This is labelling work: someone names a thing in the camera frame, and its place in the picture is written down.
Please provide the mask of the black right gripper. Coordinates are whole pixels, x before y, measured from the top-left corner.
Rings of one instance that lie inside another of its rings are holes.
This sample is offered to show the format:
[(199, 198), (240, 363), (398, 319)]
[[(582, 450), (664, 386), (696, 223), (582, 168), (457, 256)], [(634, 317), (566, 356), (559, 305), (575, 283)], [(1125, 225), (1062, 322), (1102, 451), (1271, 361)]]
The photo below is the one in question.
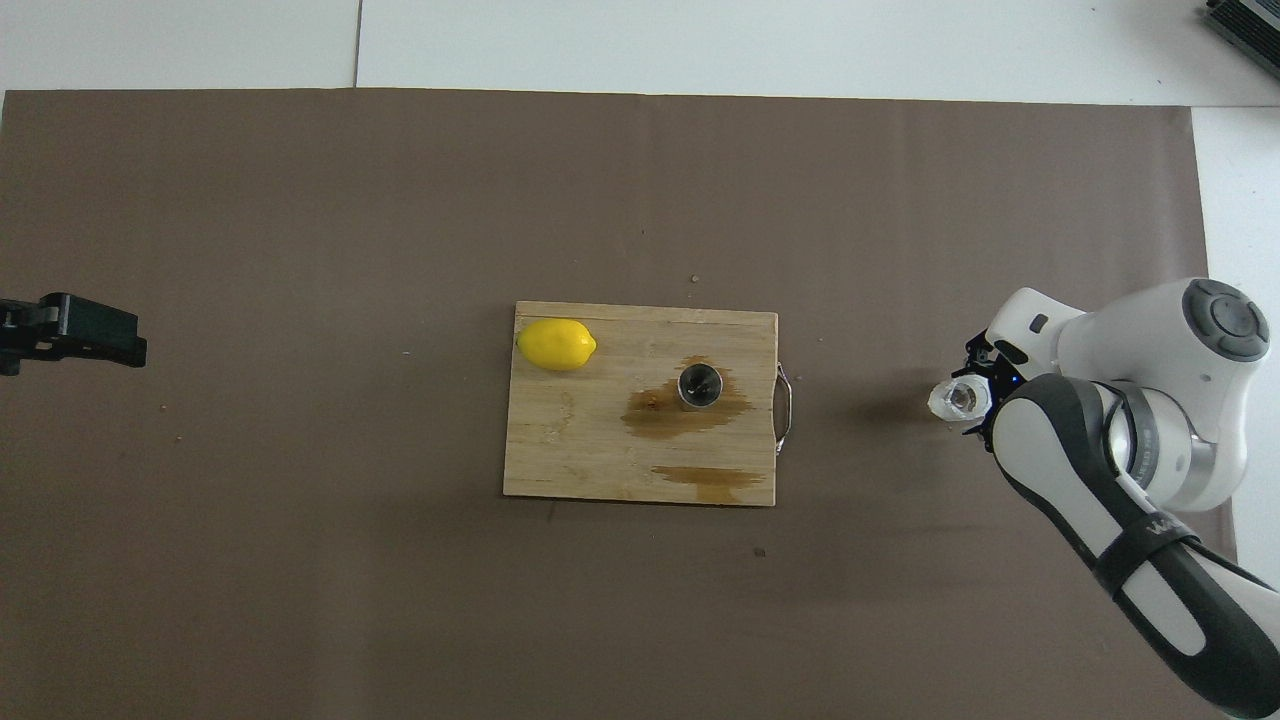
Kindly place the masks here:
[(973, 427), (965, 429), (965, 436), (977, 436), (991, 441), (992, 427), (997, 409), (1023, 383), (1021, 370), (996, 345), (992, 345), (984, 332), (977, 333), (965, 343), (965, 374), (980, 375), (988, 380), (992, 409)]

